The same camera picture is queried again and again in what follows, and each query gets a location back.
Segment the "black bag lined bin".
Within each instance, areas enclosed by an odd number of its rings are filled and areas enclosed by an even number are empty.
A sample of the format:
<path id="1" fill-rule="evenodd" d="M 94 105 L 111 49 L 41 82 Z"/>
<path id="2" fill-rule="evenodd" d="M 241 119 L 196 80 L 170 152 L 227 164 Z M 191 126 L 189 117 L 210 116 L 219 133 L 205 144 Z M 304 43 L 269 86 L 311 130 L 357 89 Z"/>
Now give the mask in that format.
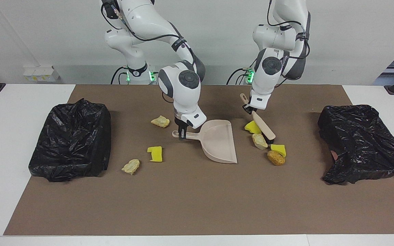
<path id="1" fill-rule="evenodd" d="M 108 169 L 110 153 L 110 111 L 82 98 L 51 109 L 28 169 L 50 182 L 98 177 Z"/>
<path id="2" fill-rule="evenodd" d="M 394 176 L 394 136 L 375 108 L 328 105 L 317 124 L 319 136 L 337 156 L 323 181 L 340 185 Z"/>

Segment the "beige hand brush black bristles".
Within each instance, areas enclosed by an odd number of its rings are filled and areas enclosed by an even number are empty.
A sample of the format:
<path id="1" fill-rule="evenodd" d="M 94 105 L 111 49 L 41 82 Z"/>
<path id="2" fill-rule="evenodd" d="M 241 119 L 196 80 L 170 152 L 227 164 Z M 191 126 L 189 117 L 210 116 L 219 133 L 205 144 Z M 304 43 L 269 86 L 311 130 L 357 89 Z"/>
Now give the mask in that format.
<path id="1" fill-rule="evenodd" d="M 244 105 L 249 103 L 249 100 L 244 93 L 241 93 L 239 96 L 240 96 L 241 100 L 243 101 Z M 275 141 L 276 135 L 269 128 L 267 123 L 258 114 L 256 114 L 255 116 L 252 116 L 252 118 L 253 118 L 253 121 L 255 121 L 255 123 L 261 129 L 262 134 L 263 134 L 267 144 L 273 144 Z"/>

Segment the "yellow sponge wedge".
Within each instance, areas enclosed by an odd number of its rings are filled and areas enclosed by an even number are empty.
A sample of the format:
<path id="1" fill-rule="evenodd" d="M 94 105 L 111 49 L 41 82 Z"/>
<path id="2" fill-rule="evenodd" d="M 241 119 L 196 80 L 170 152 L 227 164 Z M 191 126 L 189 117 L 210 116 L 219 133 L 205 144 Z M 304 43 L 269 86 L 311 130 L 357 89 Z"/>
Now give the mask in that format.
<path id="1" fill-rule="evenodd" d="M 285 145 L 271 144 L 270 149 L 271 149 L 271 151 L 277 152 L 278 154 L 280 154 L 284 158 L 287 156 Z"/>

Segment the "brown table mat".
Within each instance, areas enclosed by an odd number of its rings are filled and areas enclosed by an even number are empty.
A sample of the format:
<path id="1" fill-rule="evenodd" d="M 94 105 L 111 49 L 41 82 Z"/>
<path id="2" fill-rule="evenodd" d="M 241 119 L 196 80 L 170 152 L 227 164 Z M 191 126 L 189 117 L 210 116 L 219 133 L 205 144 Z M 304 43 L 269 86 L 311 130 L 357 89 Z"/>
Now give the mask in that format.
<path id="1" fill-rule="evenodd" d="M 286 147 L 274 166 L 244 130 L 240 93 L 248 86 L 202 87 L 208 119 L 232 123 L 237 164 L 208 159 L 196 140 L 152 125 L 172 118 L 156 86 L 77 85 L 81 98 L 111 113 L 111 155 L 100 177 L 49 182 L 31 177 L 4 235 L 394 234 L 394 178 L 328 185 L 333 164 L 317 121 L 328 105 L 350 105 L 341 86 L 283 85 L 261 117 Z M 163 162 L 148 147 L 162 146 Z M 133 174 L 122 167 L 140 160 Z"/>

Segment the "chunky yellow sponge piece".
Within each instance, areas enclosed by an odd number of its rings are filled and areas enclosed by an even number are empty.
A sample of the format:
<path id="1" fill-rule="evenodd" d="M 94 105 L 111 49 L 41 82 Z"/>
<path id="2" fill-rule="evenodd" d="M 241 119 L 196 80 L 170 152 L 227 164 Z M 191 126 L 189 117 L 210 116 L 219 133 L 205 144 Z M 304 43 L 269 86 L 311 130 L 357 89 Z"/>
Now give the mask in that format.
<path id="1" fill-rule="evenodd" d="M 255 121 L 250 121 L 244 126 L 246 131 L 249 131 L 251 134 L 261 134 L 262 131 L 259 126 L 255 123 Z"/>

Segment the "white beige foam chunk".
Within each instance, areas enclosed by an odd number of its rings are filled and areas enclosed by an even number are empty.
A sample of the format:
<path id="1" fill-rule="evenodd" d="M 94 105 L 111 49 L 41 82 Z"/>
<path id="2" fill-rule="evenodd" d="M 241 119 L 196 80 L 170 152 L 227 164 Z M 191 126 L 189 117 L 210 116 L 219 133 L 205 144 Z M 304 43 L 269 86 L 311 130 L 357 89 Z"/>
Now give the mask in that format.
<path id="1" fill-rule="evenodd" d="M 252 134 L 252 140 L 255 146 L 260 150 L 265 150 L 268 148 L 268 144 L 262 134 Z"/>

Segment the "brown bread roll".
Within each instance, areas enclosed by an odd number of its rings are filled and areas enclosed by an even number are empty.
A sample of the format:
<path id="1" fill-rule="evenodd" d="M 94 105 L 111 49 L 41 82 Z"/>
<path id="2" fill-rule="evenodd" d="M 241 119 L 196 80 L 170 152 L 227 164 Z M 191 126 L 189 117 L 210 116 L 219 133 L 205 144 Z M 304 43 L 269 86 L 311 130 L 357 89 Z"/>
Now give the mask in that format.
<path id="1" fill-rule="evenodd" d="M 286 162 L 285 158 L 280 153 L 273 151 L 273 150 L 270 150 L 267 153 L 267 158 L 275 166 L 282 166 Z"/>

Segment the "notched yellow sponge block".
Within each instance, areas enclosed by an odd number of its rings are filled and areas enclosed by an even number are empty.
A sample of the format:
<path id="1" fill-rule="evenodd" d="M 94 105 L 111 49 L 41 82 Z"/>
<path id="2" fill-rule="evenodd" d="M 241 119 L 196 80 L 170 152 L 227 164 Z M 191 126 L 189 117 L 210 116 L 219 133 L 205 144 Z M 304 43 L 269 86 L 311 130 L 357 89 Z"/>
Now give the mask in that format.
<path id="1" fill-rule="evenodd" d="M 150 162 L 163 162 L 162 146 L 148 147 L 147 153 L 151 154 Z"/>

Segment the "white wall socket box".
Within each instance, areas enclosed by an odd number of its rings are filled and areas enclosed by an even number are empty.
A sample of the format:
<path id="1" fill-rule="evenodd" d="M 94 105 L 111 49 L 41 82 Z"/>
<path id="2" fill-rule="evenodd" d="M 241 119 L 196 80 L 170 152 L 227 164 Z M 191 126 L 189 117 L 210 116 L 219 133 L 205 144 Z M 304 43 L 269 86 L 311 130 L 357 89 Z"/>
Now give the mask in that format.
<path id="1" fill-rule="evenodd" d="M 53 66 L 25 67 L 23 77 L 29 82 L 57 82 L 60 79 Z"/>

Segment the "beige plastic dustpan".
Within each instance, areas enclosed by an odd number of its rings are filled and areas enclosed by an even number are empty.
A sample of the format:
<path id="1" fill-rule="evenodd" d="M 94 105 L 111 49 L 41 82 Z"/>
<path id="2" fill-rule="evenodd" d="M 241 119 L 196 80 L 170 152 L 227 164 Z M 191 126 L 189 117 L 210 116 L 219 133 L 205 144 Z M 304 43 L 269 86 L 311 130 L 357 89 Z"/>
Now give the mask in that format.
<path id="1" fill-rule="evenodd" d="M 204 154 L 214 162 L 237 164 L 232 124 L 228 120 L 209 120 L 198 133 L 186 132 L 186 139 L 198 140 Z"/>

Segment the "beige paper ball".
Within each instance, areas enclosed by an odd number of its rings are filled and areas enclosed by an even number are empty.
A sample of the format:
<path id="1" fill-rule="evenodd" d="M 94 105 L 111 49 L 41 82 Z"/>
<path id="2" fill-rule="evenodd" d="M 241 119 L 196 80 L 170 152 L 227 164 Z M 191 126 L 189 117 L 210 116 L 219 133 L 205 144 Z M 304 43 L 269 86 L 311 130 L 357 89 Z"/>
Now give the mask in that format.
<path id="1" fill-rule="evenodd" d="M 138 170 L 139 167 L 140 167 L 140 160 L 132 159 L 128 163 L 126 163 L 121 170 L 127 174 L 133 175 Z"/>
<path id="2" fill-rule="evenodd" d="M 155 118 L 150 121 L 151 124 L 159 126 L 161 128 L 166 128 L 170 124 L 170 120 L 162 115 L 160 115 L 158 118 Z"/>

